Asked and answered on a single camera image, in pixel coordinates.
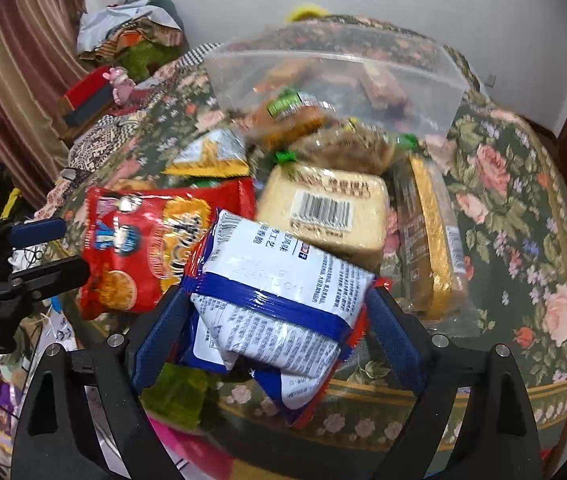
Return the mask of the long gold-edged cake packet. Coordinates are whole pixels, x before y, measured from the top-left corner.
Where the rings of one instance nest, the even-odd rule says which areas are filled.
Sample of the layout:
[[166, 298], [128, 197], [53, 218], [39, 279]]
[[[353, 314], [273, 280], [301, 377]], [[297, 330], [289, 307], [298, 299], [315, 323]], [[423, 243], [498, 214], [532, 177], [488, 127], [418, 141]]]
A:
[[454, 338], [480, 335], [465, 251], [448, 189], [434, 162], [406, 155], [392, 167], [401, 237], [402, 308], [427, 330]]

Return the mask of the yellow curved tube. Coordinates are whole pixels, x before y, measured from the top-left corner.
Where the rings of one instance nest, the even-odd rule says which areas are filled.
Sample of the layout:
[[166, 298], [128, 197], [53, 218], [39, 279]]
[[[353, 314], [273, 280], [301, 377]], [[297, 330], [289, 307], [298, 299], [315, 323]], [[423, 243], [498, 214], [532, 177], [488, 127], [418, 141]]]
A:
[[287, 23], [294, 23], [306, 20], [315, 20], [315, 18], [323, 18], [330, 12], [315, 3], [303, 2], [293, 6], [285, 17]]

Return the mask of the bread slice packet with barcode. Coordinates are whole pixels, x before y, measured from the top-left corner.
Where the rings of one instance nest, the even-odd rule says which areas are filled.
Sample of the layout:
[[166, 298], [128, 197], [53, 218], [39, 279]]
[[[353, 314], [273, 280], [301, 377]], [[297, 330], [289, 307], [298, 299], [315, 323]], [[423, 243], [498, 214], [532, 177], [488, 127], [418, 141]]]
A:
[[298, 162], [270, 171], [256, 205], [256, 221], [370, 272], [380, 268], [388, 213], [381, 178]]

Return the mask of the clear plastic storage bin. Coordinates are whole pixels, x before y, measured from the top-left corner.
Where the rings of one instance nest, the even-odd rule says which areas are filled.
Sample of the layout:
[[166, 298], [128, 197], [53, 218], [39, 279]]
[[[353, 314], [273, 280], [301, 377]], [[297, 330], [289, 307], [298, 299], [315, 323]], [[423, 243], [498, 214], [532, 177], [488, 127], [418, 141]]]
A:
[[[315, 70], [300, 84], [259, 93], [253, 86], [288, 58], [312, 58]], [[409, 116], [374, 110], [359, 82], [361, 64], [390, 70], [407, 92]], [[389, 132], [424, 138], [445, 134], [469, 84], [451, 55], [428, 37], [377, 21], [323, 18], [271, 28], [227, 42], [204, 62], [218, 105], [249, 113], [292, 88], [332, 104], [340, 117], [356, 117]]]

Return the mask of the pile of clothes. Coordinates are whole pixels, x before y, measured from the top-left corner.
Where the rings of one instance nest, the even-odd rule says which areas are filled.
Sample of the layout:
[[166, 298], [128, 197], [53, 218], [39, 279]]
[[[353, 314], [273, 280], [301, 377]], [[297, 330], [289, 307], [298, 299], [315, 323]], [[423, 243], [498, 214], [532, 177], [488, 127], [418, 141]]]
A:
[[136, 82], [188, 50], [172, 0], [120, 0], [80, 19], [76, 56], [95, 66], [120, 66]]

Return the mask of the green floral bedspread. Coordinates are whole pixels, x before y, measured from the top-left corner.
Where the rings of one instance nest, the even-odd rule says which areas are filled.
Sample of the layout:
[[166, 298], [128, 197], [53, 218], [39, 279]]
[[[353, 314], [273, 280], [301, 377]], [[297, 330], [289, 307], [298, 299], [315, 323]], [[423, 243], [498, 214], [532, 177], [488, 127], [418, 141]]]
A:
[[[567, 189], [541, 138], [497, 105], [458, 51], [466, 77], [445, 138], [425, 152], [440, 167], [457, 214], [480, 335], [468, 346], [512, 348], [529, 390], [541, 450], [553, 452], [567, 424]], [[199, 65], [174, 99], [156, 105], [139, 133], [110, 156], [88, 185], [113, 190], [177, 188], [171, 156], [218, 125], [222, 112]], [[364, 479], [395, 441], [413, 406], [376, 342], [331, 380], [314, 418], [290, 428], [253, 380], [209, 379], [196, 434], [165, 425], [174, 450], [216, 479]]]

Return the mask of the patchwork checkered quilt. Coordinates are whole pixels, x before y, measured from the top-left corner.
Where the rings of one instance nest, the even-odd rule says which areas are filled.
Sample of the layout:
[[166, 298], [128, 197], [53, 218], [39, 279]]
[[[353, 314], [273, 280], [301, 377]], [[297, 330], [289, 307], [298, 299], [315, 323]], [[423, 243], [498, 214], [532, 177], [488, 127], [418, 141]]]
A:
[[200, 44], [158, 68], [134, 87], [125, 107], [113, 108], [88, 128], [70, 149], [67, 167], [60, 172], [45, 206], [34, 214], [34, 219], [44, 220], [58, 214], [68, 197], [105, 166], [111, 155], [126, 144], [134, 146], [133, 140], [151, 110], [159, 103], [173, 101], [180, 79], [189, 76], [219, 46], [218, 42]]

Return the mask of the red box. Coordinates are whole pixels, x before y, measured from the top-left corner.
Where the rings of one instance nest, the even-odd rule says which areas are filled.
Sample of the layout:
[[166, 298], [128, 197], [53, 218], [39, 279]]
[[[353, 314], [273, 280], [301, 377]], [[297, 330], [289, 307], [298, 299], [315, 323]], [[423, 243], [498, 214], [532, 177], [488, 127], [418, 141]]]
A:
[[108, 84], [109, 70], [108, 65], [100, 66], [74, 84], [58, 101], [63, 113], [76, 110], [86, 100], [104, 88]]

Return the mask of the clear gold cake packet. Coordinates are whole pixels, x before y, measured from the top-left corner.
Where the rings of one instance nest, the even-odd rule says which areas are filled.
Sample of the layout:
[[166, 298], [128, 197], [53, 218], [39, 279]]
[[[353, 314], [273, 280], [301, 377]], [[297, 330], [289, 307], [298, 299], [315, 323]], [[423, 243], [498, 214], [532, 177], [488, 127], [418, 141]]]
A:
[[374, 110], [390, 110], [403, 116], [409, 116], [413, 111], [407, 92], [387, 68], [364, 62], [358, 78]]

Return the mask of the striped red curtain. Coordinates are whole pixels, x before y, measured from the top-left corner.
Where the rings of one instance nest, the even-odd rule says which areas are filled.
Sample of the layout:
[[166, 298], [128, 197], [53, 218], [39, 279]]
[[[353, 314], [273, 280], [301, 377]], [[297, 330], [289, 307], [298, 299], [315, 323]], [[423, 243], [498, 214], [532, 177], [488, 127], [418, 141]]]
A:
[[69, 150], [59, 100], [86, 70], [75, 56], [85, 0], [0, 0], [0, 162], [34, 206]]

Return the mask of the yellow fries snack packet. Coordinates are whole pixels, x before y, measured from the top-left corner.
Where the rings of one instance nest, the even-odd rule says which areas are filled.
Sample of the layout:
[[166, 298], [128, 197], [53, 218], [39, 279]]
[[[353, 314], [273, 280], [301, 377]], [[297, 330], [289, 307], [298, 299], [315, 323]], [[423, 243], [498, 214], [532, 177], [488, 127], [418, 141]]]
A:
[[211, 130], [175, 155], [164, 173], [189, 178], [247, 177], [246, 144], [232, 130]]

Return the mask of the green-label bread packet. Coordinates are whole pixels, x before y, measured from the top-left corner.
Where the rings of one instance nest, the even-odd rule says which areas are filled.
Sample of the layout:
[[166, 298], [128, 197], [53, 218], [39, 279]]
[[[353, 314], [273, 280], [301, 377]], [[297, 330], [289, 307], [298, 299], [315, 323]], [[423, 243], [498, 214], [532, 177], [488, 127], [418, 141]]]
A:
[[287, 88], [264, 101], [250, 115], [247, 136], [267, 151], [282, 150], [334, 117], [332, 104], [307, 92]]

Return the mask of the brown bread packet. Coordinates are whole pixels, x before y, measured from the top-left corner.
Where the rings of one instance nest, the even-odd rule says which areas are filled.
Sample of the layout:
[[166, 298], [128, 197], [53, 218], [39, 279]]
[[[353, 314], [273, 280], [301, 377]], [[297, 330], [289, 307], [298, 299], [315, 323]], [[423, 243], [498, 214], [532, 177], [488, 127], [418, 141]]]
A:
[[295, 162], [375, 176], [390, 168], [397, 151], [397, 139], [389, 133], [353, 120], [321, 128], [288, 146]]

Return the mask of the pink plush toy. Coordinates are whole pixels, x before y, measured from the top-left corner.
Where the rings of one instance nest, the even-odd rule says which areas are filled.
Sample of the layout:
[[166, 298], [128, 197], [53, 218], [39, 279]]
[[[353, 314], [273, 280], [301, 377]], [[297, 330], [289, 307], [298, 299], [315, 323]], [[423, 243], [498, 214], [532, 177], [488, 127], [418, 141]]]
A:
[[108, 68], [102, 77], [112, 87], [112, 99], [117, 106], [123, 106], [130, 98], [136, 87], [135, 81], [128, 76], [127, 70], [122, 66]]

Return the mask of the blue white cracker packet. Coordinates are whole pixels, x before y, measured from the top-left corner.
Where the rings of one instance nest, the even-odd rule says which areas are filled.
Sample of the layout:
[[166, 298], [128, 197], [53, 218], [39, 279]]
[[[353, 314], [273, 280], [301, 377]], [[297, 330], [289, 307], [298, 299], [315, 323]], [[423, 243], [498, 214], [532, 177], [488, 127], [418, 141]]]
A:
[[253, 378], [290, 425], [305, 426], [366, 332], [373, 273], [292, 234], [218, 211], [188, 262], [183, 363]]

